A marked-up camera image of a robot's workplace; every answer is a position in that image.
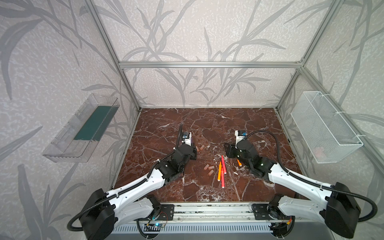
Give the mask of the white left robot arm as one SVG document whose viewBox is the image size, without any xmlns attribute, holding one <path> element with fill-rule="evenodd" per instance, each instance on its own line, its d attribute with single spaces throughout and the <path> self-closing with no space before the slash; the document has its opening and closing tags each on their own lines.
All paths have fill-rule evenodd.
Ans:
<svg viewBox="0 0 384 240">
<path fill-rule="evenodd" d="M 161 204 L 150 193 L 177 180 L 190 160 L 197 159 L 195 146 L 181 144 L 172 153 L 157 161 L 149 173 L 118 189 L 94 191 L 68 230 L 83 231 L 88 240 L 104 240 L 115 227 L 156 215 Z"/>
</svg>

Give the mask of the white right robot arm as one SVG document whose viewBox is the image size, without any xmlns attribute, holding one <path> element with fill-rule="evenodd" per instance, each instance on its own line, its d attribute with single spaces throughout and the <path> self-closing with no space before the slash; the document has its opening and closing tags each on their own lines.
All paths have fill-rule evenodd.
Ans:
<svg viewBox="0 0 384 240">
<path fill-rule="evenodd" d="M 356 199 L 362 196 L 350 192 L 346 185 L 321 183 L 288 170 L 280 161 L 261 157 L 255 146 L 245 139 L 235 144 L 225 143 L 224 148 L 229 159 L 238 160 L 256 178 L 284 186 L 305 197 L 295 201 L 279 195 L 270 202 L 271 214 L 318 221 L 341 237 L 354 237 L 361 213 Z"/>
</svg>

